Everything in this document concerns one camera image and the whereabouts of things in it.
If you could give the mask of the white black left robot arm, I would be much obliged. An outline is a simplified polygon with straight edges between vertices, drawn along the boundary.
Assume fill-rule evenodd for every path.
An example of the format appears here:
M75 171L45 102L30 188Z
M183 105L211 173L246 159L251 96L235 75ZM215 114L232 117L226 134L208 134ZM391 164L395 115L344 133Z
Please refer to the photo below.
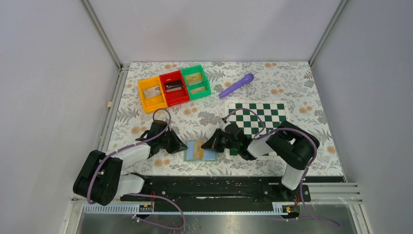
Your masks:
M140 175L125 174L124 170L156 155L160 150L169 154L188 147L169 124L162 120L152 122L150 128L131 145L112 153L91 151L73 185L73 192L89 200L90 204L106 206L117 196L133 194L146 200L151 194L150 185Z

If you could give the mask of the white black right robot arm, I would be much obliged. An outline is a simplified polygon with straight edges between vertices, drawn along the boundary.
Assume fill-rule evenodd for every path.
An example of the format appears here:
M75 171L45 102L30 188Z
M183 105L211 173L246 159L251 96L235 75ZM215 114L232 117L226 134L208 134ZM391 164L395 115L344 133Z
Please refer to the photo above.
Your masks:
M247 136L237 124L226 123L223 128L216 129L201 148L217 153L232 149L244 160L256 160L275 153L286 163L279 193L281 198L291 201L299 194L298 186L319 146L315 136L285 120L276 129L256 139Z

